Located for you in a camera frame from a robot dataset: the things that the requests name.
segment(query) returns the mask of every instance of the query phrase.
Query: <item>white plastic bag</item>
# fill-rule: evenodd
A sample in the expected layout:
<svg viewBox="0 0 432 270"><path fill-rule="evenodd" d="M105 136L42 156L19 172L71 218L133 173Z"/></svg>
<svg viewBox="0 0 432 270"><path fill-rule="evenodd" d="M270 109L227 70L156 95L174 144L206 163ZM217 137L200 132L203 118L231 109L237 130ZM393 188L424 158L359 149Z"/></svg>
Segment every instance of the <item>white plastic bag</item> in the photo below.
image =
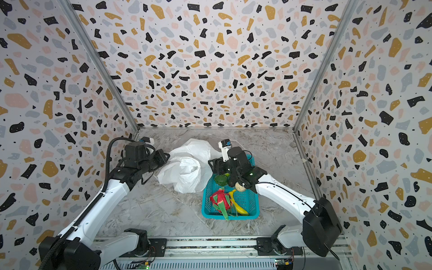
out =
<svg viewBox="0 0 432 270"><path fill-rule="evenodd" d="M213 175L208 161L222 157L207 141L197 139L189 139L169 154L157 178L161 184L173 183L174 190L180 193L202 191Z"/></svg>

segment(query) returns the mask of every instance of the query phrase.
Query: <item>yellow banana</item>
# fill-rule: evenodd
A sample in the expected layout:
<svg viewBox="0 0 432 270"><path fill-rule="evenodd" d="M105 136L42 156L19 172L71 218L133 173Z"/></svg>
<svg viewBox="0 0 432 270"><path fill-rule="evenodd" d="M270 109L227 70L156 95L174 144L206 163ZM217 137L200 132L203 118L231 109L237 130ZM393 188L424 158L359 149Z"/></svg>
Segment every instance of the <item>yellow banana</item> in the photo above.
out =
<svg viewBox="0 0 432 270"><path fill-rule="evenodd" d="M229 196L231 197L231 202L232 202L232 204L234 204L235 209L237 210L237 212L240 215L248 216L249 213L246 210L244 210L243 208L241 208L234 200L234 192L236 192L236 191L237 191L236 189L233 189L232 191L228 192Z"/></svg>

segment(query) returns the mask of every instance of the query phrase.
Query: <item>patterned wall panel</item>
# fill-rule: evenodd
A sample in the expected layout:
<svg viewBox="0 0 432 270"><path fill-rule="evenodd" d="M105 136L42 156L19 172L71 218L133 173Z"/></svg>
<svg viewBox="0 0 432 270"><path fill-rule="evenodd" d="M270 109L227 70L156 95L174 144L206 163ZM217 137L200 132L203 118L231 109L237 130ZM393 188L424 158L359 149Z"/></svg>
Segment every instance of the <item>patterned wall panel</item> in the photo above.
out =
<svg viewBox="0 0 432 270"><path fill-rule="evenodd" d="M100 189L106 146L130 127L55 1L0 8L0 268L36 269L39 243Z"/></svg>
<svg viewBox="0 0 432 270"><path fill-rule="evenodd" d="M432 269L431 12L359 1L301 122L359 269Z"/></svg>
<svg viewBox="0 0 432 270"><path fill-rule="evenodd" d="M140 126L290 126L344 0L73 0Z"/></svg>

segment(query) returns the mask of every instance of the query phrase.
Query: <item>blue basket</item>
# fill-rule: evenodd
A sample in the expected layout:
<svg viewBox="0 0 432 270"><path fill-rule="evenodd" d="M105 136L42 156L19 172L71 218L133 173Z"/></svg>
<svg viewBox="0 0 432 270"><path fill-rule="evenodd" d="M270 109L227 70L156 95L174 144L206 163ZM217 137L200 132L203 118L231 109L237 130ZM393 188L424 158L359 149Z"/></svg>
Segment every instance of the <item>blue basket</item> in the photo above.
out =
<svg viewBox="0 0 432 270"><path fill-rule="evenodd" d="M250 155L246 155L251 165L255 165L254 158ZM216 175L213 175L207 183L206 188L204 188L203 194L203 206L201 207L201 213L205 218L208 219L225 219L221 213L219 213L210 202L210 196L213 195L216 191L218 191L221 186L216 184L215 182ZM225 192L228 193L232 191L234 188L228 185L224 186ZM235 202L246 210L249 215L248 216L229 216L229 220L247 220L247 219L256 219L260 215L260 204L258 202L258 194L250 191L249 189L245 192L234 192L234 200Z"/></svg>

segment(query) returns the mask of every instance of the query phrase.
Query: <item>terrazzo pattern wall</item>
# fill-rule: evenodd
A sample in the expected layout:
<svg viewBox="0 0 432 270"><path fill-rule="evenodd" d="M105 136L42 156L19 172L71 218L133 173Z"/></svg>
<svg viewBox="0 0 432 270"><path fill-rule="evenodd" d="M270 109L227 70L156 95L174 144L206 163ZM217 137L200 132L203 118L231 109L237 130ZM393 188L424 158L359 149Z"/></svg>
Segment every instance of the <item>terrazzo pattern wall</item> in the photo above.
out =
<svg viewBox="0 0 432 270"><path fill-rule="evenodd" d="M344 0L73 0L140 126L288 127Z"/></svg>
<svg viewBox="0 0 432 270"><path fill-rule="evenodd" d="M0 9L0 269L36 269L39 243L100 189L106 146L130 127L55 1Z"/></svg>
<svg viewBox="0 0 432 270"><path fill-rule="evenodd" d="M432 269L431 12L359 1L298 131L359 269Z"/></svg>

